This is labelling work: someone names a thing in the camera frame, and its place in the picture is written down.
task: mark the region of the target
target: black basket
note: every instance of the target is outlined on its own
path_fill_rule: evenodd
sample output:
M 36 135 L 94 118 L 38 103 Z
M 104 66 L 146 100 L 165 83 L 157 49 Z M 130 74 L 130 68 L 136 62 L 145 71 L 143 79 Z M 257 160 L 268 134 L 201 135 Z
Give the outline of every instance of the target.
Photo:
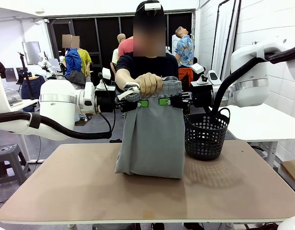
M 221 114 L 228 110 L 229 117 Z M 184 116 L 186 153 L 201 161 L 216 159 L 222 150 L 230 119 L 230 111 L 223 108 L 216 116 L 192 114 Z

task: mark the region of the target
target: white curtain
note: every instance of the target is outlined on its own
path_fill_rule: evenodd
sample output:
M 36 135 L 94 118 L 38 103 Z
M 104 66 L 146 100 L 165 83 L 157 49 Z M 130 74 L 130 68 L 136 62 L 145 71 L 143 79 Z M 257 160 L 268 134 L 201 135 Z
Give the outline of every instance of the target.
M 230 72 L 230 57 L 232 53 L 232 48 L 234 44 L 235 30 L 236 30 L 236 20 L 237 20 L 237 11 L 238 11 L 239 0 L 236 0 L 235 11 L 233 15 L 232 26 L 230 28 L 230 35 L 228 39 L 228 46 L 226 51 L 226 57 L 224 62 L 224 67 L 221 76 L 221 69 L 223 65 L 223 58 L 225 53 L 225 47 L 227 43 L 227 36 L 229 32 L 229 24 L 233 12 L 234 0 L 230 0 L 227 3 L 224 3 L 220 6 L 219 10 L 219 21 L 218 28 L 216 32 L 216 43 L 214 50 L 214 58 L 212 70 L 216 72 L 219 78 L 224 80 Z

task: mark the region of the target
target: plastic stool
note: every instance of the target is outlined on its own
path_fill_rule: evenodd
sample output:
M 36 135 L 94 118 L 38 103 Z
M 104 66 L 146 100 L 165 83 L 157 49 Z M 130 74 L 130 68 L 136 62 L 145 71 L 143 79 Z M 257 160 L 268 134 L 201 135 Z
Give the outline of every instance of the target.
M 13 169 L 14 176 L 8 176 L 9 168 Z M 27 171 L 30 171 L 30 168 L 17 144 L 0 146 L 0 184 L 17 180 L 19 185 L 22 185 L 26 181 Z

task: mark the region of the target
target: black t-shirt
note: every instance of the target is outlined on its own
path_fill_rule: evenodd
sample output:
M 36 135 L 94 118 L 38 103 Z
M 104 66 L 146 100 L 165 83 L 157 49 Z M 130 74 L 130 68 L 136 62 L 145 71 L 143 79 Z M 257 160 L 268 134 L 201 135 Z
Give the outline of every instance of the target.
M 133 79 L 145 74 L 152 73 L 159 77 L 177 77 L 178 64 L 176 58 L 166 53 L 165 57 L 134 57 L 133 52 L 121 56 L 117 63 L 117 71 L 126 69 Z

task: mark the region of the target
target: white camera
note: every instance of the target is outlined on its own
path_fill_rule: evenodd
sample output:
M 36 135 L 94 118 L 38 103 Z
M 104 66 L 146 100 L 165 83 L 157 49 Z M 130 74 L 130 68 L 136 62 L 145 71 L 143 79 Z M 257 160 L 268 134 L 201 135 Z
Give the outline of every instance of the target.
M 144 4 L 144 9 L 146 11 L 160 10 L 161 9 L 161 4 L 159 2 L 146 3 L 146 4 Z

